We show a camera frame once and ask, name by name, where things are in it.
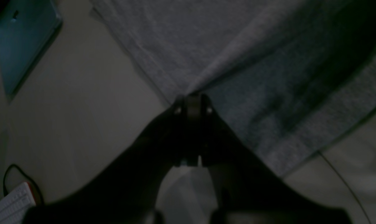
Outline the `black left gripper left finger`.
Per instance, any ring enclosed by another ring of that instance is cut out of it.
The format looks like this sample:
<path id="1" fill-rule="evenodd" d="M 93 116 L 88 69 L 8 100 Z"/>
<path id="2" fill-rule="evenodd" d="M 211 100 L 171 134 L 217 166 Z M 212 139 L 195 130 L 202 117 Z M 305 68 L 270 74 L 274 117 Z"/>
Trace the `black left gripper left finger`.
<path id="1" fill-rule="evenodd" d="M 152 120 L 106 169 L 72 195 L 31 208 L 24 224 L 110 224 L 141 218 L 152 210 L 160 184 L 181 162 L 186 140 L 186 98 Z"/>

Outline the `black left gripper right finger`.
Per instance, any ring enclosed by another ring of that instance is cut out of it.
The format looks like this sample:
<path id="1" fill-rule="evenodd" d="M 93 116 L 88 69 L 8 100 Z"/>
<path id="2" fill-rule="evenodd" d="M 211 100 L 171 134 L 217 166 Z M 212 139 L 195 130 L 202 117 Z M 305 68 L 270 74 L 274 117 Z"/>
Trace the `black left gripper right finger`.
<path id="1" fill-rule="evenodd" d="M 238 139 L 206 95 L 191 96 L 194 158 L 213 181 L 211 224 L 350 224 L 342 208 L 320 205 L 277 177 Z"/>

